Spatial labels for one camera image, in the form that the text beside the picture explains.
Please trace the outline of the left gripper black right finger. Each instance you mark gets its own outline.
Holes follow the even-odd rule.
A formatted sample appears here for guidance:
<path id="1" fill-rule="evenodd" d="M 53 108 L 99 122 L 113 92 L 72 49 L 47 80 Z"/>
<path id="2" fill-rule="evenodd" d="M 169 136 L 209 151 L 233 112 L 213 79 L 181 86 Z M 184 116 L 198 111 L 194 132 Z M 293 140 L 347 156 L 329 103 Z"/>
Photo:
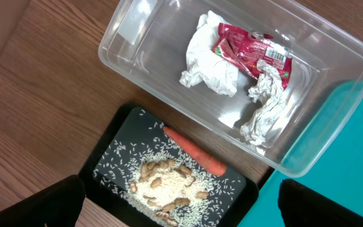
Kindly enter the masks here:
<path id="1" fill-rule="evenodd" d="M 278 207 L 286 227 L 363 227 L 363 217 L 293 179 L 280 184 Z"/>

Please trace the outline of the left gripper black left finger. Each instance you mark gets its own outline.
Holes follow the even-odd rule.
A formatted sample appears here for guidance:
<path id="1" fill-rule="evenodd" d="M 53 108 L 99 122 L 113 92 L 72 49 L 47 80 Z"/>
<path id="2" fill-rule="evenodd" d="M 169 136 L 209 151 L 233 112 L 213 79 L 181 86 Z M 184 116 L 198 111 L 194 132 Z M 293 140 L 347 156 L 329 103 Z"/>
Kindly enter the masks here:
<path id="1" fill-rule="evenodd" d="M 74 226 L 84 199 L 83 181 L 71 175 L 0 211 L 0 226 Z"/>

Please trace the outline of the orange carrot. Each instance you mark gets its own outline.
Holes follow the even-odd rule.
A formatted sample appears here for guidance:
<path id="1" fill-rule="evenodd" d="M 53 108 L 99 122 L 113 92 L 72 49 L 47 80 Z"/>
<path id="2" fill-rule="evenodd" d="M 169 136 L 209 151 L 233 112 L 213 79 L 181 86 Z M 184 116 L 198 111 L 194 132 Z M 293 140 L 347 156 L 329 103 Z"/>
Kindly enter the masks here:
<path id="1" fill-rule="evenodd" d="M 174 140 L 188 155 L 190 155 L 203 169 L 215 175 L 222 176 L 226 173 L 226 165 L 198 147 L 183 135 L 170 127 L 163 127 L 164 133 Z"/>

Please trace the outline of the white napkin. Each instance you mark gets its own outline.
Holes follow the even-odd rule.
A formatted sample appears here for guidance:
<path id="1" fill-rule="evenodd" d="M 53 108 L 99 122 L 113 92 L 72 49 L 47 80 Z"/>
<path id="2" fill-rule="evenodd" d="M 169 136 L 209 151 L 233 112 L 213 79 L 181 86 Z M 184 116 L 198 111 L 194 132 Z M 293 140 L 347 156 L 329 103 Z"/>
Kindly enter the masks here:
<path id="1" fill-rule="evenodd" d="M 239 69 L 212 51 L 219 40 L 219 24 L 225 22 L 213 11 L 200 16 L 197 30 L 187 47 L 187 69 L 180 78 L 183 86 L 190 88 L 203 82 L 219 95 L 232 97 L 236 94 Z"/>

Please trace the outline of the red snack wrapper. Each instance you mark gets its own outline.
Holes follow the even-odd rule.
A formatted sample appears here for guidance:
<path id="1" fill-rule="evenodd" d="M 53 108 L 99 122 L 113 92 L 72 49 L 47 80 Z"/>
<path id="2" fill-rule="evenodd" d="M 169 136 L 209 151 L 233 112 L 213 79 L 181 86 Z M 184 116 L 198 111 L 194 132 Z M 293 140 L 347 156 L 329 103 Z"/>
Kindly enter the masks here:
<path id="1" fill-rule="evenodd" d="M 282 87 L 287 88 L 292 72 L 290 50 L 275 43 L 273 36 L 266 33 L 250 33 L 226 23 L 220 23 L 217 32 L 219 39 L 212 48 L 213 53 L 255 79 L 258 79 L 262 72 L 257 62 L 264 60 L 277 69 Z"/>

